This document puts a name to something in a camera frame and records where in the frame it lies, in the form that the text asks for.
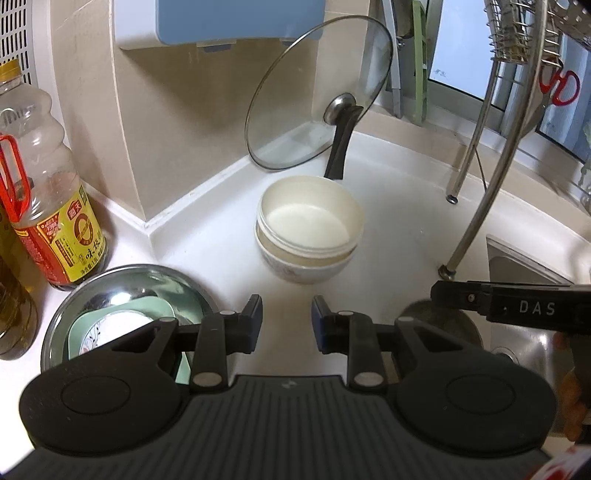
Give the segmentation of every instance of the human hand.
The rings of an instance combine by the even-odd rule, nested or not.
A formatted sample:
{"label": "human hand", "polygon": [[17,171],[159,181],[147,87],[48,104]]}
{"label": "human hand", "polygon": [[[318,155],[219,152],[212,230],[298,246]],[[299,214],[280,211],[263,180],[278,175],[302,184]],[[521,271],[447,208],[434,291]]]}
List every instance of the human hand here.
{"label": "human hand", "polygon": [[[569,348],[567,336],[560,332],[554,335],[552,344],[559,350]],[[581,395],[581,383],[575,376],[574,371],[570,371],[566,374],[558,389],[558,400],[560,412],[566,421],[564,434],[571,442],[578,440],[583,433],[583,419],[587,414],[587,407],[580,401]]]}

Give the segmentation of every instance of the black pot handle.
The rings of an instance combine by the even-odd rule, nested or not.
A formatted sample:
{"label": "black pot handle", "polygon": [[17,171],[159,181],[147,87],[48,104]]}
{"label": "black pot handle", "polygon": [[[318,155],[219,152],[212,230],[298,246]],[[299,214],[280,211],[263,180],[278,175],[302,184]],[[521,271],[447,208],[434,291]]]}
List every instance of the black pot handle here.
{"label": "black pot handle", "polygon": [[349,146],[353,129],[357,125],[357,120],[359,120],[362,112],[363,107],[361,106],[348,106],[343,108],[339,113],[336,120],[335,140],[330,150],[329,162],[324,172],[324,178],[343,180],[347,147]]}

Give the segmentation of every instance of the dish rack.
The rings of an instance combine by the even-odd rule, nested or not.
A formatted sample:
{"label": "dish rack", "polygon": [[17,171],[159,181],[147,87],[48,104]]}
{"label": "dish rack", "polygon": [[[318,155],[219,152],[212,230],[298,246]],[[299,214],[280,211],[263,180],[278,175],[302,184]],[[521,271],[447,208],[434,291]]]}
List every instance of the dish rack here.
{"label": "dish rack", "polygon": [[[535,0],[485,0],[484,3],[493,59],[526,65],[531,57]],[[542,62],[558,67],[561,32],[556,28],[555,17],[548,9]]]}
{"label": "dish rack", "polygon": [[501,64],[527,65],[527,74],[521,85],[515,108],[513,124],[505,142],[491,182],[478,206],[470,225],[461,238],[447,264],[439,267],[439,275],[452,280],[456,268],[476,238],[478,230],[490,211],[501,184],[511,165],[515,151],[522,138],[525,119],[531,109],[537,79],[543,66],[559,66],[562,34],[565,33],[591,50],[591,14],[578,0],[484,0],[488,26],[491,29],[492,69],[486,94],[480,109],[476,128],[462,161],[458,177],[446,196],[449,203],[458,202],[458,194],[470,168],[476,147],[484,130],[486,117],[492,104]]}

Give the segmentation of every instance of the wire basket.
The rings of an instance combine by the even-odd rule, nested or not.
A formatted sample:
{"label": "wire basket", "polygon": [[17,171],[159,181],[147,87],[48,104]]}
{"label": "wire basket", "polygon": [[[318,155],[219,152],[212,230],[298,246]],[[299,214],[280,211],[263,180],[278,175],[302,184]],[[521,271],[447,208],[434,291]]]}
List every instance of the wire basket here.
{"label": "wire basket", "polygon": [[591,14],[577,0],[548,0],[556,26],[591,51]]}
{"label": "wire basket", "polygon": [[[493,58],[506,63],[529,62],[533,42],[535,0],[485,0],[485,12],[491,29]],[[558,67],[561,31],[556,15],[548,10],[542,62]]]}

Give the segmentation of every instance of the blue cabinet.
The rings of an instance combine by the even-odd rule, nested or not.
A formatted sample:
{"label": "blue cabinet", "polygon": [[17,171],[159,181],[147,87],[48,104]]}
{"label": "blue cabinet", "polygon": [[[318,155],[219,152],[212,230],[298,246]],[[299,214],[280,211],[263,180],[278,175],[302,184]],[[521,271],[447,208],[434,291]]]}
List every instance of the blue cabinet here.
{"label": "blue cabinet", "polygon": [[120,48],[240,38],[295,39],[324,21],[325,0],[114,0]]}

